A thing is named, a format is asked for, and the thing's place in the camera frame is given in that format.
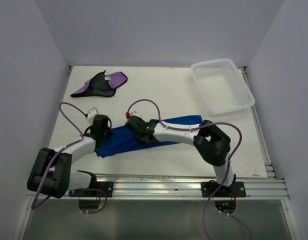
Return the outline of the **blue towel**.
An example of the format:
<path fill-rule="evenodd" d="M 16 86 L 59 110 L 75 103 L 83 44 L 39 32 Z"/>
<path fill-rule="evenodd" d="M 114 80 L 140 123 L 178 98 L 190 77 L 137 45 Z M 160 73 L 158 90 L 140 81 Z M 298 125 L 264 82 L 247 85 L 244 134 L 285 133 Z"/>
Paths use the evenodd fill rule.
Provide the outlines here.
<path fill-rule="evenodd" d="M 203 122 L 203 118 L 201 115 L 185 115 L 180 117 L 167 118 L 163 121 L 171 124 L 195 125 L 201 124 Z M 98 157 L 106 158 L 126 152 L 178 144 L 177 142 L 173 141 L 164 141 L 139 145 L 133 134 L 126 127 L 115 127 L 112 129 L 112 131 L 112 136 L 107 139 L 103 146 L 96 151 L 96 155 Z"/>

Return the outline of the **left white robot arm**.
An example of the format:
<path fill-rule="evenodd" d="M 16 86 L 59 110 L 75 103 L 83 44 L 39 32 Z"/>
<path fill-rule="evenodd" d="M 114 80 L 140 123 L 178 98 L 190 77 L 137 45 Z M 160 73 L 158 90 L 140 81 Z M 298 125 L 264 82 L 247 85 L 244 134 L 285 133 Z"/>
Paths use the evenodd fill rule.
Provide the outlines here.
<path fill-rule="evenodd" d="M 82 139 L 61 148 L 40 149 L 27 180 L 27 189 L 40 190 L 40 193 L 57 199 L 76 189 L 89 197 L 95 195 L 98 184 L 92 180 L 92 175 L 84 171 L 72 172 L 71 166 L 100 149 L 113 134 L 111 126 L 107 115 L 97 114 Z"/>

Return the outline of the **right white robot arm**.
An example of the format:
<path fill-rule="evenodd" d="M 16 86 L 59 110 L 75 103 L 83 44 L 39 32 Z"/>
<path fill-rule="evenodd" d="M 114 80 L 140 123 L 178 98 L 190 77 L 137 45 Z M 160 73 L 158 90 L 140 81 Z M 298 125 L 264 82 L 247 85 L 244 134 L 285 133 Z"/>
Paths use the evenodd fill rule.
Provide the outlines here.
<path fill-rule="evenodd" d="M 213 166 L 217 192 L 229 196 L 234 190 L 236 175 L 228 165 L 231 139 L 211 121 L 201 124 L 175 124 L 152 119 L 149 122 L 133 115 L 124 127 L 129 130 L 138 145 L 174 142 L 196 148 L 202 159 Z"/>

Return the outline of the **purple and grey towel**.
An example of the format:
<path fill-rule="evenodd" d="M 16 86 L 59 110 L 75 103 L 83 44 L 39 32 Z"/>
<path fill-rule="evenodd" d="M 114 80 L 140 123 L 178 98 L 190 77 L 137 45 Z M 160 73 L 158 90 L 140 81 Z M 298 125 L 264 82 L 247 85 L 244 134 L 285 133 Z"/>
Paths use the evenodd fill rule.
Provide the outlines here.
<path fill-rule="evenodd" d="M 121 71 L 106 74 L 106 71 L 97 73 L 87 80 L 84 85 L 72 93 L 72 98 L 84 97 L 113 97 L 117 88 L 128 81 L 128 77 Z"/>

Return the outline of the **white plastic basket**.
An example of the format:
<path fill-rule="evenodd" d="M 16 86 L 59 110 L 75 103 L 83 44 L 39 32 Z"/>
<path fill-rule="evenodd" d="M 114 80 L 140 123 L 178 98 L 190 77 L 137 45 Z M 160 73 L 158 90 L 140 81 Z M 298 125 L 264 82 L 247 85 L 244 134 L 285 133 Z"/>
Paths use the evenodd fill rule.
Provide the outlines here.
<path fill-rule="evenodd" d="M 199 62 L 190 67 L 207 110 L 214 116 L 250 108 L 255 98 L 241 70 L 228 58 Z"/>

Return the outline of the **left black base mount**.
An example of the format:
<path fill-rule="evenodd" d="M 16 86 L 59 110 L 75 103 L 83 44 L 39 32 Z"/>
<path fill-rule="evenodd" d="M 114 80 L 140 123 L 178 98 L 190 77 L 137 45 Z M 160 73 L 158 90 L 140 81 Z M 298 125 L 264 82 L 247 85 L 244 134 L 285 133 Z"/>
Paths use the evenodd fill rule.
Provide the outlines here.
<path fill-rule="evenodd" d="M 108 198 L 113 196 L 114 183 L 112 181 L 97 181 L 94 188 L 103 191 Z"/>

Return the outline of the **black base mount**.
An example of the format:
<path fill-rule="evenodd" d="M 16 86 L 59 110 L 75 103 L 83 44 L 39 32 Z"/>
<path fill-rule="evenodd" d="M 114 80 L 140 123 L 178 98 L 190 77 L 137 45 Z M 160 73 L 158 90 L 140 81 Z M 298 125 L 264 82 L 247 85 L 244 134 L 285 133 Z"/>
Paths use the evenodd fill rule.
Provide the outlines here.
<path fill-rule="evenodd" d="M 108 198 L 113 196 L 114 183 L 112 181 L 97 181 L 94 188 L 103 191 Z"/>
<path fill-rule="evenodd" d="M 235 181 L 231 186 L 221 186 L 218 191 L 213 192 L 219 187 L 219 184 L 215 180 L 203 181 L 200 183 L 200 190 L 203 198 L 209 198 L 210 196 L 215 198 L 245 198 L 247 196 L 245 185 L 242 181 Z"/>

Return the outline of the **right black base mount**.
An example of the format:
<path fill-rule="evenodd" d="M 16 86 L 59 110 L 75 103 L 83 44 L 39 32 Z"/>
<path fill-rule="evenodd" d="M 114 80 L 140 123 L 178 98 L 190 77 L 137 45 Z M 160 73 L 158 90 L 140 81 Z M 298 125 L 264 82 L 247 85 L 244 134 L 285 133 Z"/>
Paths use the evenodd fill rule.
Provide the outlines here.
<path fill-rule="evenodd" d="M 245 185 L 242 181 L 235 181 L 231 186 L 221 186 L 218 191 L 213 192 L 219 187 L 219 184 L 215 180 L 203 181 L 200 183 L 200 190 L 203 198 L 209 198 L 210 196 L 215 198 L 245 198 L 247 196 Z"/>

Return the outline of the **aluminium frame rail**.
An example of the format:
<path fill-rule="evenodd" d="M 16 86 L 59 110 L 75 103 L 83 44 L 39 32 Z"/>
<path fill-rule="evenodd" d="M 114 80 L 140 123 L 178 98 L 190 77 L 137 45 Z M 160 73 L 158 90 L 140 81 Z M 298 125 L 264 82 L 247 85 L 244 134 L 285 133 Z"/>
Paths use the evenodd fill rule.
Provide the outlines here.
<path fill-rule="evenodd" d="M 185 176 L 99 174 L 100 183 L 112 184 L 107 191 L 111 200 L 207 200 L 205 184 L 213 179 Z M 284 180 L 275 178 L 238 178 L 232 193 L 217 200 L 288 200 Z"/>

